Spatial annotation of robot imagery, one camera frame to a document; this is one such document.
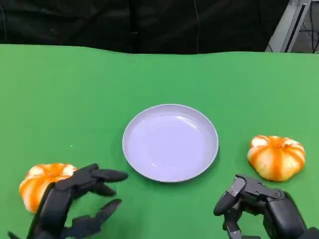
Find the white plate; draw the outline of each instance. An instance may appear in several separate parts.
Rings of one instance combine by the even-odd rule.
[[[183,105],[159,105],[135,116],[122,141],[128,163],[160,182],[196,177],[214,161],[218,136],[201,112]]]

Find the dark background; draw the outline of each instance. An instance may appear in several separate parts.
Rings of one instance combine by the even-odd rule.
[[[7,38],[2,14],[0,43],[131,53],[264,51],[288,2],[1,0]]]

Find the plate rim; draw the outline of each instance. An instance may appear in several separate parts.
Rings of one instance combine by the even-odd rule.
[[[149,111],[151,109],[154,109],[154,108],[159,108],[159,107],[163,107],[163,106],[178,106],[178,107],[184,107],[184,108],[188,108],[192,111],[195,111],[197,113],[199,113],[201,116],[203,116],[209,123],[210,125],[212,126],[213,128],[213,131],[214,131],[214,134],[216,136],[216,144],[217,144],[217,150],[215,152],[215,154],[212,156],[212,160],[210,161],[210,163],[203,168],[203,170],[200,170],[200,172],[198,172],[197,174],[194,174],[190,177],[187,177],[183,180],[172,180],[172,181],[163,181],[163,180],[157,180],[157,179],[154,179],[154,178],[151,178],[150,176],[148,175],[145,175],[144,173],[141,173],[140,171],[138,171],[131,163],[130,161],[128,160],[128,157],[127,157],[127,154],[126,154],[126,151],[124,149],[124,140],[125,140],[125,137],[127,135],[127,132],[128,132],[128,129],[131,127],[131,125],[133,124],[133,122],[136,120],[136,118],[138,118],[141,114],[143,114],[144,112],[146,111]],[[152,107],[149,107],[141,112],[139,112],[137,115],[135,115],[131,120],[130,122],[128,123],[128,125],[126,126],[125,130],[124,130],[124,133],[123,133],[123,136],[122,136],[122,151],[123,151],[123,154],[124,154],[124,157],[126,159],[126,161],[128,162],[128,164],[139,174],[141,174],[142,176],[148,178],[148,179],[151,179],[153,181],[157,181],[157,182],[162,182],[162,183],[178,183],[178,182],[185,182],[185,181],[188,181],[190,179],[193,179],[193,178],[196,178],[198,177],[200,174],[202,174],[203,172],[205,172],[210,166],[211,164],[214,162],[214,160],[216,159],[216,156],[217,156],[217,153],[219,151],[219,138],[218,138],[218,133],[217,133],[217,130],[214,126],[214,124],[210,121],[210,119],[204,115],[202,112],[198,111],[197,109],[194,109],[190,106],[186,106],[186,105],[181,105],[181,104],[161,104],[161,105],[156,105],[156,106],[152,106]]]

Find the black curtain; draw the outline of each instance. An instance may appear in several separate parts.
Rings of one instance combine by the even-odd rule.
[[[264,51],[288,2],[0,0],[0,42],[131,53]]]

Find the white and orange pumpkin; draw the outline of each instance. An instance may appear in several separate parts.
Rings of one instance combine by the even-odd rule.
[[[303,145],[293,139],[259,135],[250,143],[248,161],[261,177],[286,181],[302,170],[306,154]]]
[[[38,164],[32,167],[21,182],[19,191],[26,209],[35,213],[47,186],[52,182],[66,179],[77,170],[71,164]]]

